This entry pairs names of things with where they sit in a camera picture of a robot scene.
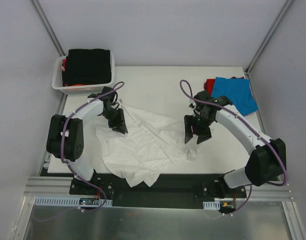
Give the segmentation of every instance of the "white towel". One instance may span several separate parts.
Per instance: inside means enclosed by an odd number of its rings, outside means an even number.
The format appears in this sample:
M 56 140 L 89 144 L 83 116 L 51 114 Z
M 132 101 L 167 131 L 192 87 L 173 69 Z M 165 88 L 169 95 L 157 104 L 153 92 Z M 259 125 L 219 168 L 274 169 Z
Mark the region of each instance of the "white towel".
M 126 179 L 130 187 L 149 187 L 166 169 L 197 156 L 196 141 L 184 144 L 184 121 L 123 104 L 128 133 L 107 127 L 103 117 L 95 121 L 102 159 L 111 173 Z

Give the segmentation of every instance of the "white table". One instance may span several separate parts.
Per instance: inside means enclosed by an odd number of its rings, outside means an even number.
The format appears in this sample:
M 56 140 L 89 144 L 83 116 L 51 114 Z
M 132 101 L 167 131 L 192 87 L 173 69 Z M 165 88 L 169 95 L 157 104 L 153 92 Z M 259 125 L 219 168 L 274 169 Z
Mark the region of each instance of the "white table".
M 182 93 L 179 81 L 186 79 L 190 82 L 193 95 L 203 90 L 206 79 L 215 77 L 242 77 L 241 67 L 180 67 L 180 66 L 120 66 L 116 67 L 115 83 L 124 81 L 125 85 L 118 91 L 118 97 L 129 106 L 149 110 L 168 117 L 183 121 L 186 114 L 192 114 L 188 107 L 188 98 Z M 75 110 L 85 103 L 89 94 L 74 94 L 67 97 L 64 114 Z M 260 129 L 256 113 L 248 115 L 247 120 Z M 212 174 L 225 173 L 246 165 L 249 158 L 244 147 L 222 125 L 211 125 L 212 138 L 202 143 L 198 157 L 178 165 L 164 173 L 172 174 Z M 92 122 L 84 129 L 84 138 L 92 141 L 94 146 L 99 144 L 95 136 L 95 124 Z M 101 160 L 98 147 L 85 144 L 84 152 L 91 156 L 92 164 L 99 165 L 100 173 L 109 173 Z M 60 159 L 51 157 L 49 173 L 70 173 Z

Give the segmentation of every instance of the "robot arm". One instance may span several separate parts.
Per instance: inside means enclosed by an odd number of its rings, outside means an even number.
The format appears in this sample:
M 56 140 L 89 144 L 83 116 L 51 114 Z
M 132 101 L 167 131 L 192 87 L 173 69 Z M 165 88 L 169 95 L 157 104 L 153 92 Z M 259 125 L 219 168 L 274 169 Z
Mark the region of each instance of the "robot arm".
M 104 94 L 110 90 L 110 87 L 104 87 L 100 94 Z M 88 96 L 89 104 L 78 111 L 69 120 L 65 134 L 65 162 L 68 162 L 69 166 L 77 174 L 77 176 L 82 177 L 86 181 L 89 181 L 92 178 L 94 169 L 90 165 L 89 161 L 85 159 L 85 154 L 83 154 L 83 128 L 94 117 L 101 115 L 108 119 L 108 125 L 113 131 L 120 132 L 122 134 L 128 133 L 125 125 L 123 109 L 112 107 L 112 102 L 114 101 L 116 93 L 111 93 L 106 97 L 90 102 L 98 95 L 99 94 L 91 94 Z M 70 115 L 71 112 L 66 116 L 56 114 L 51 119 L 46 149 L 49 153 L 53 154 L 59 159 L 61 158 L 61 138 L 63 134 L 63 127 L 67 117 Z
M 239 115 L 238 110 L 232 102 L 225 96 L 212 98 L 210 94 L 204 90 L 199 92 L 194 99 L 214 103 L 229 109 L 236 113 L 240 118 L 247 120 Z M 210 193 L 220 197 L 219 193 L 223 193 L 226 188 L 236 188 L 244 185 L 260 186 L 274 178 L 283 174 L 282 168 L 279 165 L 276 157 L 273 155 L 269 147 L 261 140 L 264 139 L 277 152 L 283 165 L 286 167 L 286 148 L 285 143 L 281 139 L 272 140 L 269 136 L 255 129 L 260 135 L 258 138 L 245 124 L 232 113 L 223 110 L 214 105 L 206 105 L 195 102 L 190 105 L 193 108 L 194 115 L 186 115 L 185 121 L 185 143 L 187 143 L 193 135 L 197 135 L 197 144 L 211 138 L 209 126 L 213 122 L 218 122 L 226 127 L 244 146 L 250 158 L 247 165 L 243 168 L 233 170 L 220 177 L 218 183 L 209 187 Z

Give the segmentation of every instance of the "folded black cloth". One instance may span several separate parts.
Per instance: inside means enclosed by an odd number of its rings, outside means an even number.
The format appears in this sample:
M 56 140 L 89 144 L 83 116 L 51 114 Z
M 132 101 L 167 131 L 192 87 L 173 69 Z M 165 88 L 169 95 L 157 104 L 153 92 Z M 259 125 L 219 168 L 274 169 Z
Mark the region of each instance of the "folded black cloth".
M 104 49 L 70 49 L 62 72 L 63 86 L 106 84 L 112 79 L 111 54 Z

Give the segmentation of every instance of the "gray wall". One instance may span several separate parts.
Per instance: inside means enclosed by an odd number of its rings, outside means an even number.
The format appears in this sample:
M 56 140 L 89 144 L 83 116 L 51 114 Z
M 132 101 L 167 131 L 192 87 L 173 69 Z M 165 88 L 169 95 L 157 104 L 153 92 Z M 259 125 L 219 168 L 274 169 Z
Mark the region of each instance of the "gray wall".
M 296 0 L 251 72 L 267 133 L 287 146 L 287 172 L 306 225 L 306 0 Z
M 0 240 L 45 149 L 60 98 L 51 88 L 56 58 L 30 2 L 0 0 Z
M 285 0 L 40 0 L 64 48 L 120 66 L 247 67 Z

